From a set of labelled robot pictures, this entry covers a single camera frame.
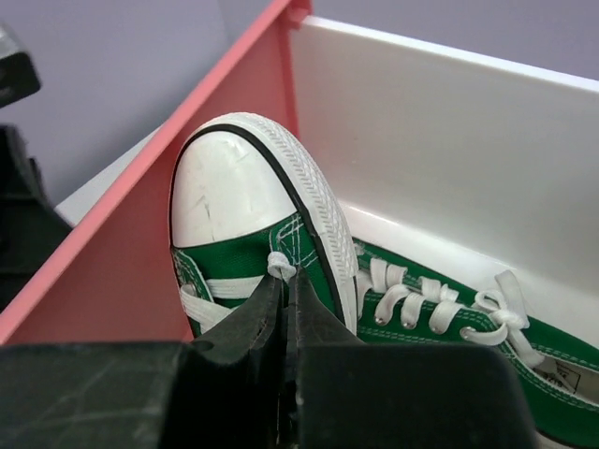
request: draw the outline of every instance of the white rubber sole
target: white rubber sole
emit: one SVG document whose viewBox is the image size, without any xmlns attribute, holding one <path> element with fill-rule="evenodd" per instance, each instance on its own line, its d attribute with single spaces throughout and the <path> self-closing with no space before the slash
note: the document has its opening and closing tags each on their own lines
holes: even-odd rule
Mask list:
<svg viewBox="0 0 599 449">
<path fill-rule="evenodd" d="M 198 131 L 218 124 L 237 126 L 259 139 L 293 184 L 322 242 L 326 262 L 339 292 L 345 325 L 355 334 L 358 327 L 355 287 L 358 260 L 341 206 L 320 168 L 301 143 L 277 122 L 257 114 L 235 112 L 204 123 Z"/>
</svg>

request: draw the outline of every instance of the shoe sole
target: shoe sole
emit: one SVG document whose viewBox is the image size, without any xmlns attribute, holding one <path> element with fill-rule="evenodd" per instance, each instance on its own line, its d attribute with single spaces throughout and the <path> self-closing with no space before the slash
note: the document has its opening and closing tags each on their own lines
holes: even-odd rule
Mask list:
<svg viewBox="0 0 599 449">
<path fill-rule="evenodd" d="M 247 140 L 268 162 L 313 239 L 330 286 L 335 315 L 355 334 L 358 260 L 341 206 L 314 159 L 277 122 L 247 112 L 226 114 L 204 123 L 187 139 L 181 154 L 201 136 L 217 131 Z M 353 298 L 342 288 L 349 282 L 353 286 Z"/>
</svg>

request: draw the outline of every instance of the shoe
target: shoe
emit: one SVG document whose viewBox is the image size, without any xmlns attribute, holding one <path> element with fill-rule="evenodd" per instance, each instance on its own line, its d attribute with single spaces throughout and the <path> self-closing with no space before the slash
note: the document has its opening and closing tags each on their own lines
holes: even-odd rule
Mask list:
<svg viewBox="0 0 599 449">
<path fill-rule="evenodd" d="M 303 267 L 322 303 L 357 329 L 358 260 L 341 208 L 295 137 L 250 113 L 213 119 L 187 139 L 170 200 L 171 248 L 195 336 L 254 291 Z"/>
<path fill-rule="evenodd" d="M 527 316 L 511 271 L 495 277 L 499 290 L 476 292 L 355 243 L 362 340 L 494 346 L 518 373 L 542 447 L 599 447 L 599 350 Z"/>
</svg>

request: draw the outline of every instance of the canvas sneaker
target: canvas sneaker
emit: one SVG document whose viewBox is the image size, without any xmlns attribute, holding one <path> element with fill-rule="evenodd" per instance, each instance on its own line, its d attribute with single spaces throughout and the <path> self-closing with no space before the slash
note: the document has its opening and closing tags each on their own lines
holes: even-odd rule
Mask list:
<svg viewBox="0 0 599 449">
<path fill-rule="evenodd" d="M 497 290 L 476 292 L 397 254 L 355 243 L 362 340 L 496 347 L 518 373 L 542 447 L 599 447 L 599 350 L 527 316 L 512 271 L 495 277 Z M 476 375 L 482 374 L 473 370 Z"/>
<path fill-rule="evenodd" d="M 195 336 L 242 304 L 262 277 L 303 267 L 322 303 L 354 333 L 358 260 L 347 223 L 312 157 L 278 123 L 215 118 L 175 167 L 171 249 Z"/>
</svg>

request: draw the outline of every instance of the pink panel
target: pink panel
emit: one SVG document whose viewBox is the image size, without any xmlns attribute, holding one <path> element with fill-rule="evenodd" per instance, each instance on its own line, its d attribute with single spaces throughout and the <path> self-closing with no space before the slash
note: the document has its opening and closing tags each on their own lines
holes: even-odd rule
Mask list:
<svg viewBox="0 0 599 449">
<path fill-rule="evenodd" d="M 169 255 L 175 159 L 194 129 L 226 112 L 297 129 L 288 31 L 298 10 L 285 11 L 290 3 L 269 5 L 0 315 L 0 343 L 185 337 Z M 311 10 L 306 0 L 298 7 Z"/>
</svg>

